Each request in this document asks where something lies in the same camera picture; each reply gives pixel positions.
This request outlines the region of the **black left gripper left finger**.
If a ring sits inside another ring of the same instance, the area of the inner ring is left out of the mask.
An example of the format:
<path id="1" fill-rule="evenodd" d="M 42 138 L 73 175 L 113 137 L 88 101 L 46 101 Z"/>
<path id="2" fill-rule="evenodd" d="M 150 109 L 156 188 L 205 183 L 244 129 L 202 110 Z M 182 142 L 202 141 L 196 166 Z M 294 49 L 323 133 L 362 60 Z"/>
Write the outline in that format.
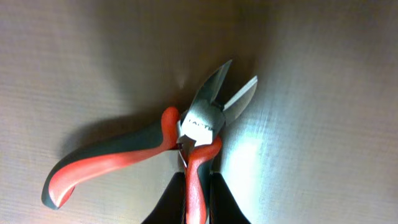
<path id="1" fill-rule="evenodd" d="M 144 224 L 185 223 L 185 174 L 176 172 Z"/>

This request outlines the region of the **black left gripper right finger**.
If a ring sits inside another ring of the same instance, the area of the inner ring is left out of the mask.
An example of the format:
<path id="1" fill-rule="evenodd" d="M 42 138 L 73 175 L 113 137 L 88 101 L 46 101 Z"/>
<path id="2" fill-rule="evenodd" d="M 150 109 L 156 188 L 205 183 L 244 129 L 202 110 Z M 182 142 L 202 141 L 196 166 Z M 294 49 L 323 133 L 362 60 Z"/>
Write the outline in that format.
<path id="1" fill-rule="evenodd" d="M 210 223 L 212 224 L 250 224 L 240 210 L 226 181 L 220 173 L 211 175 Z"/>

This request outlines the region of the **red handled pliers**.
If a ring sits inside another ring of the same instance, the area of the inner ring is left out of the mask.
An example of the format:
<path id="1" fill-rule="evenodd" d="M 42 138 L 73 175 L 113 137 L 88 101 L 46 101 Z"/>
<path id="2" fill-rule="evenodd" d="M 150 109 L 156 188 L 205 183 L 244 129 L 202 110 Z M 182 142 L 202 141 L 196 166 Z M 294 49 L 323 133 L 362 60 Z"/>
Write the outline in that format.
<path id="1" fill-rule="evenodd" d="M 211 168 L 222 147 L 219 133 L 246 109 L 258 83 L 252 77 L 226 103 L 217 102 L 230 65 L 222 64 L 208 77 L 184 112 L 168 107 L 159 120 L 140 130 L 67 154 L 49 172 L 42 203 L 58 210 L 80 183 L 165 151 L 177 151 L 185 174 L 185 223 L 210 223 L 211 175 L 215 173 Z"/>

